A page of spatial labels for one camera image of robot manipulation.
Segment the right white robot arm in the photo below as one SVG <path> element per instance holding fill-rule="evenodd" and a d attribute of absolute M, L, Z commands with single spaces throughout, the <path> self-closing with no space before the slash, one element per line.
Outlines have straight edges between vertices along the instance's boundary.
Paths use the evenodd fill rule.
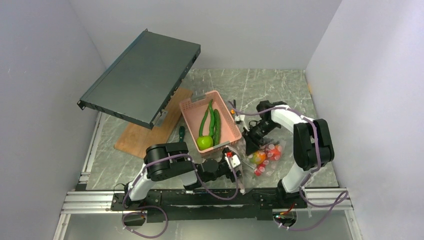
<path fill-rule="evenodd" d="M 275 128 L 286 128 L 293 135 L 294 164 L 288 174 L 279 180 L 275 200 L 282 207 L 289 207 L 295 198 L 303 196 L 302 188 L 321 167 L 335 157 L 329 126 L 326 120 L 306 117 L 283 101 L 261 101 L 256 106 L 260 120 L 254 126 L 245 127 L 242 136 L 246 143 L 246 155 L 265 146 L 265 137 Z"/>

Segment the clear zip top bag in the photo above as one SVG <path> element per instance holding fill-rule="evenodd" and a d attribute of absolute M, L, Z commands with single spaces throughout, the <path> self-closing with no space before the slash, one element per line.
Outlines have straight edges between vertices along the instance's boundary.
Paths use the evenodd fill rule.
<path fill-rule="evenodd" d="M 242 195 L 254 189 L 274 188 L 279 180 L 278 168 L 286 146 L 285 141 L 269 139 L 265 146 L 254 153 L 246 155 L 246 145 L 237 143 L 227 145 L 230 150 L 225 156 L 229 158 L 235 170 L 237 187 Z"/>

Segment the orange fake fruit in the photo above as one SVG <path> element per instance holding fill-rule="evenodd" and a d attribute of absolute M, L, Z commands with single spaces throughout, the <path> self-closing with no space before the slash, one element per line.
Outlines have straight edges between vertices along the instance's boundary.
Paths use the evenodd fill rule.
<path fill-rule="evenodd" d="M 248 156 L 249 162 L 255 165 L 262 164 L 267 159 L 267 154 L 264 151 L 256 151 Z"/>

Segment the red fake chili pepper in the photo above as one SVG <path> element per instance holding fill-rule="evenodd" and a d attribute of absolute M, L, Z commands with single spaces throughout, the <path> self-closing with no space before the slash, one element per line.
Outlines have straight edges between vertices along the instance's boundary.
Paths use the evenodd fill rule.
<path fill-rule="evenodd" d="M 257 177 L 264 176 L 267 173 L 268 167 L 265 164 L 258 164 L 254 170 Z"/>

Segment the thin green fake chili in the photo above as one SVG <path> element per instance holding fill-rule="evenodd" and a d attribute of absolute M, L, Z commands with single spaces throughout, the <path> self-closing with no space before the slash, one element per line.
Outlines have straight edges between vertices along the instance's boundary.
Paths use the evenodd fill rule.
<path fill-rule="evenodd" d="M 209 108 L 207 107 L 204 111 L 202 120 L 200 122 L 199 130 L 198 130 L 198 136 L 199 137 L 203 136 L 204 125 L 205 125 L 205 122 L 207 120 L 208 114 L 209 114 Z"/>

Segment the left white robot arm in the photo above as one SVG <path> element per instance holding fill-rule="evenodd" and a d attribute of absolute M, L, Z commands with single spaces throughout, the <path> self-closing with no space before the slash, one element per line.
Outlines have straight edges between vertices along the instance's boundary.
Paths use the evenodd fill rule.
<path fill-rule="evenodd" d="M 129 209 L 137 210 L 157 182 L 174 177 L 179 177 L 184 189 L 189 191 L 205 188 L 205 183 L 222 176 L 235 183 L 240 176 L 237 168 L 241 165 L 240 156 L 228 146 L 222 150 L 220 161 L 207 159 L 194 163 L 185 142 L 152 145 L 146 149 L 138 175 L 125 185 L 123 202 Z"/>

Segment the green fake apple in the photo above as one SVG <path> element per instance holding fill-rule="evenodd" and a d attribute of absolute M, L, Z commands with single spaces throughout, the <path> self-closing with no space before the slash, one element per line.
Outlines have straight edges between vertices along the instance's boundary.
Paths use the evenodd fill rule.
<path fill-rule="evenodd" d="M 196 144 L 199 151 L 204 151 L 214 146 L 214 140 L 209 135 L 199 136 L 196 139 Z"/>

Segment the dark green fake cucumber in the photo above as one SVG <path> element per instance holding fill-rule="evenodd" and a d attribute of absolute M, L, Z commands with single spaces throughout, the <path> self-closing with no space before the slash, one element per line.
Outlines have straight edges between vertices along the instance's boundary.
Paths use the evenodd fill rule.
<path fill-rule="evenodd" d="M 217 109 L 214 109 L 214 134 L 213 143 L 217 146 L 221 142 L 221 115 Z"/>

